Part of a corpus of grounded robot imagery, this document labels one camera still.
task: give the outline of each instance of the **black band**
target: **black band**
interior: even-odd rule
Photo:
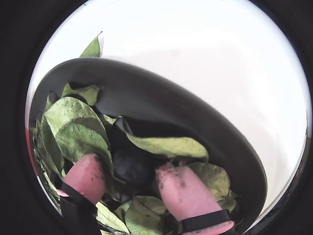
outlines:
[[[62,179],[55,173],[51,172],[50,180],[52,184],[55,186],[55,188],[62,190],[65,192],[71,199],[73,199],[78,205],[85,208],[92,214],[97,214],[98,208],[87,198],[85,198],[82,194],[80,194],[78,191],[73,189],[68,184],[64,183]]]
[[[229,211],[222,210],[184,219],[178,223],[178,234],[212,227],[230,221]]]

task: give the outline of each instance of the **pink finger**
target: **pink finger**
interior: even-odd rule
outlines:
[[[92,203],[97,204],[105,192],[105,179],[102,163],[96,154],[86,154],[69,170],[64,183],[81,193]],[[60,196],[68,196],[57,190]]]
[[[189,167],[167,164],[156,170],[156,177],[162,200],[177,221],[222,210],[211,192]],[[218,235],[228,231],[233,225],[233,221],[228,221],[197,231],[197,234]]]

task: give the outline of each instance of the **dark purple fruit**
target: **dark purple fruit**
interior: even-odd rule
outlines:
[[[153,158],[136,148],[118,150],[113,156],[113,168],[117,178],[135,187],[149,186],[155,176]]]

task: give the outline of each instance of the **black bowl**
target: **black bowl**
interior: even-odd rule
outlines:
[[[43,78],[31,103],[30,123],[41,119],[49,91],[61,96],[68,82],[104,85],[96,104],[101,113],[167,123],[196,138],[207,148],[209,161],[228,172],[231,189],[242,196],[243,221],[236,230],[243,233],[256,220],[267,194],[262,163],[247,139],[210,105],[149,71],[107,59],[79,58],[56,66]]]

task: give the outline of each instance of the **white background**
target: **white background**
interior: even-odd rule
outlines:
[[[90,0],[58,28],[42,52],[29,85],[26,126],[42,77],[79,57],[101,31],[101,57],[174,81],[246,136],[268,178],[261,219],[295,174],[307,114],[311,135],[305,75],[279,28],[246,0]]]

